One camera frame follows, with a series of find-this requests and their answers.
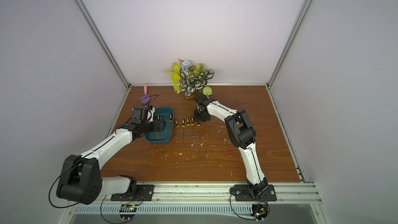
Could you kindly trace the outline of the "teal plastic storage box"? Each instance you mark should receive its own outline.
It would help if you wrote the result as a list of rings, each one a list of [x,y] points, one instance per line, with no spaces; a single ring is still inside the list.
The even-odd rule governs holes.
[[[154,116],[162,117],[165,128],[160,133],[150,132],[147,133],[144,138],[151,144],[167,144],[172,140],[173,127],[174,127],[174,110],[170,107],[160,107],[155,109]]]

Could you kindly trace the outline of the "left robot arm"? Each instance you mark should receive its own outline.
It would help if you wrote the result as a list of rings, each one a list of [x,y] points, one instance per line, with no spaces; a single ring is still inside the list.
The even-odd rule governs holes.
[[[56,196],[85,205],[108,195],[120,194],[134,199],[138,194],[134,177],[102,177],[101,169],[134,140],[147,133],[162,132],[165,127],[165,120],[155,115],[154,107],[135,108],[132,116],[105,140],[80,155],[70,155],[64,160],[62,172],[54,182]]]

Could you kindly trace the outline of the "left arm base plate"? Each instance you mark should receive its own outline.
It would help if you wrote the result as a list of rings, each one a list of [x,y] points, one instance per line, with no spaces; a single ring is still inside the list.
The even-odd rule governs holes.
[[[150,202],[152,201],[155,185],[143,184],[137,185],[132,192],[127,192],[123,194],[113,194],[111,196],[111,201],[119,202]]]

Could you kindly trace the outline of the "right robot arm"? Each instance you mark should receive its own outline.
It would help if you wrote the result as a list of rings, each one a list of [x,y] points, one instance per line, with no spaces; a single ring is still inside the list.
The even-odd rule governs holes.
[[[194,121],[206,122],[210,121],[211,117],[216,117],[225,123],[229,139],[238,148],[243,159],[249,194],[254,199],[262,197],[268,188],[268,182],[257,155],[257,132],[247,112],[226,107],[202,93],[196,96],[195,101],[197,108],[193,112]]]

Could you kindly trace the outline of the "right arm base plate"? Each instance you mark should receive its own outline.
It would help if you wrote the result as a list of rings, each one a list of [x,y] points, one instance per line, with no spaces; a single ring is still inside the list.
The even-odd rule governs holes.
[[[237,184],[229,189],[230,194],[237,202],[276,202],[277,194],[273,185],[268,185],[265,189],[257,191],[248,185]]]

